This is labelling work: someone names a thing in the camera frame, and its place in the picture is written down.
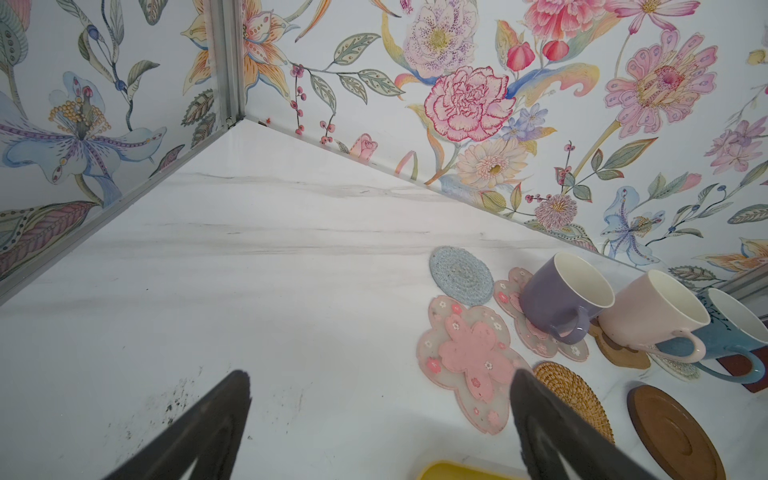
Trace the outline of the pink flower coaster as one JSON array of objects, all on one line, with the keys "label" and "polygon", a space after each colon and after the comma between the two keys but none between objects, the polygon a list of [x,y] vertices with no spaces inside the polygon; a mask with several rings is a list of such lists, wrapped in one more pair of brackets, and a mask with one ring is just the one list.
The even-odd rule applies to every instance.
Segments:
[{"label": "pink flower coaster", "polygon": [[454,393],[466,419],[480,432],[497,435],[510,418],[515,374],[531,371],[511,348],[509,328],[486,306],[467,307],[441,295],[428,307],[430,328],[416,350],[424,375]]},{"label": "pink flower coaster", "polygon": [[506,279],[496,281],[493,298],[497,305],[513,319],[519,339],[535,354],[543,358],[561,354],[572,361],[585,362],[589,357],[589,348],[584,340],[574,345],[565,344],[535,327],[523,314],[520,294],[532,276],[528,270],[514,267]]}]

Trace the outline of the brown wooden round coaster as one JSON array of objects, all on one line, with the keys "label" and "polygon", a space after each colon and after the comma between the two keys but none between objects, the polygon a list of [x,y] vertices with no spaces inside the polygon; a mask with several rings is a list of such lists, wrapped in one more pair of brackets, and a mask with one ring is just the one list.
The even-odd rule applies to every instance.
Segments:
[{"label": "brown wooden round coaster", "polygon": [[709,436],[674,398],[649,385],[627,396],[632,424],[653,459],[672,479],[725,479]]}]

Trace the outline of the red brown metronome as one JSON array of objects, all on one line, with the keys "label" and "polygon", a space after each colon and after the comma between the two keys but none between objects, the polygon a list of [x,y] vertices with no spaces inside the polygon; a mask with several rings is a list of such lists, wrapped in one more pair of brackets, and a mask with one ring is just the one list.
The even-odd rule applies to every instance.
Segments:
[{"label": "red brown metronome", "polygon": [[[764,366],[767,366],[768,351],[767,347],[762,347],[752,351],[759,360],[761,360]],[[726,370],[727,375],[730,377],[739,377],[748,374],[751,371],[751,361],[740,354],[734,354],[725,356],[718,359],[718,363]],[[767,389],[767,375],[754,383],[743,384],[743,387],[751,393],[758,393]]]}]

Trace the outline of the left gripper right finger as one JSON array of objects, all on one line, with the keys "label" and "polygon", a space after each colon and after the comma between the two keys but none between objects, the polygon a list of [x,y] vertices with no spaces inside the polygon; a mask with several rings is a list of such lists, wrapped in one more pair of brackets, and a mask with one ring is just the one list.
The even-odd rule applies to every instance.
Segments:
[{"label": "left gripper right finger", "polygon": [[533,373],[519,370],[509,400],[532,479],[651,479]]}]

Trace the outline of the yellow tray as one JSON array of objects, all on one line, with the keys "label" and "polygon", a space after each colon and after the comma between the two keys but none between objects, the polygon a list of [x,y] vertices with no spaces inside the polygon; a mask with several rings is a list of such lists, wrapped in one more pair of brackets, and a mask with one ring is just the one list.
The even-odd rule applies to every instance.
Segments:
[{"label": "yellow tray", "polygon": [[518,469],[498,469],[472,466],[439,460],[427,465],[417,476],[417,480],[523,480],[529,476]]}]

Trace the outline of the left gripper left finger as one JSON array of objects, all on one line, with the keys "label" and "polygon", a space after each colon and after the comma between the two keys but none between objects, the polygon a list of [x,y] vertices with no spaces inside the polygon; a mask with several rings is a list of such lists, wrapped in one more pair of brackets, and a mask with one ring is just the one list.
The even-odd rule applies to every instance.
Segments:
[{"label": "left gripper left finger", "polygon": [[109,479],[229,479],[251,405],[250,376],[230,372]]}]

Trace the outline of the brown paw coaster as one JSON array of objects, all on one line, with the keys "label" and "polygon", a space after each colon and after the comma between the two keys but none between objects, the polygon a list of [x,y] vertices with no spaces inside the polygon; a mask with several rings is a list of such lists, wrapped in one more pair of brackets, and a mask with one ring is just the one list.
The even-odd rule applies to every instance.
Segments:
[{"label": "brown paw coaster", "polygon": [[598,319],[591,321],[589,334],[595,339],[599,350],[605,358],[613,365],[636,370],[647,370],[650,368],[651,362],[645,352],[632,350],[615,343],[603,332]]}]

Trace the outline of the colourful embroidered coaster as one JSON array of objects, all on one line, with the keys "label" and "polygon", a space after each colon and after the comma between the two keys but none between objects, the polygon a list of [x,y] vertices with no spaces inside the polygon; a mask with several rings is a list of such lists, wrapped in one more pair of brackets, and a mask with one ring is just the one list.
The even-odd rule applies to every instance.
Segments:
[{"label": "colourful embroidered coaster", "polygon": [[649,357],[665,372],[680,381],[693,382],[700,378],[700,372],[693,364],[681,363],[652,354]]}]

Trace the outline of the grey woven coaster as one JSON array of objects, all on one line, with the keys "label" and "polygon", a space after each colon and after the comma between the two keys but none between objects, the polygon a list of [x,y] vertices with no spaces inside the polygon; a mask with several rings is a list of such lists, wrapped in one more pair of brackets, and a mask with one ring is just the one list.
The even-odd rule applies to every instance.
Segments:
[{"label": "grey woven coaster", "polygon": [[440,246],[429,258],[430,274],[447,296],[467,306],[480,306],[493,294],[489,268],[465,249]]}]

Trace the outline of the pink handle mug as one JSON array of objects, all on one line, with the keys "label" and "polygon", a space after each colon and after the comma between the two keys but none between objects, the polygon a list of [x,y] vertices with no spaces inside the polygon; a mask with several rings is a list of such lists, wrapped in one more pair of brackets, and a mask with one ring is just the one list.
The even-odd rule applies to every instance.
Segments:
[{"label": "pink handle mug", "polygon": [[[603,333],[614,343],[681,363],[696,363],[706,354],[694,332],[709,325],[710,315],[696,295],[674,277],[650,270],[616,294],[612,307],[598,316]],[[687,355],[666,354],[654,347],[671,339],[691,346]]]}]

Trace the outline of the rattan woven coaster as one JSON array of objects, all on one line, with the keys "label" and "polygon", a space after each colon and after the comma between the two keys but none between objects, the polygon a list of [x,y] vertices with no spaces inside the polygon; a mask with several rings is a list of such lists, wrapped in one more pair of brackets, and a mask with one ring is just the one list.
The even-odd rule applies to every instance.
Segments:
[{"label": "rattan woven coaster", "polygon": [[534,367],[534,375],[598,433],[610,443],[615,443],[603,405],[581,376],[555,362],[540,362]]}]

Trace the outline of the purple handle mug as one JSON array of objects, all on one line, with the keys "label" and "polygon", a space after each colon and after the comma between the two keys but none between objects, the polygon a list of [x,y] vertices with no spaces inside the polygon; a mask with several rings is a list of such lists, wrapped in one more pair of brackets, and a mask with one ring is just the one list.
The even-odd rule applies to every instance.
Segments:
[{"label": "purple handle mug", "polygon": [[614,303],[615,293],[604,276],[584,259],[565,252],[536,271],[520,294],[527,320],[569,345],[583,340],[591,320]]}]

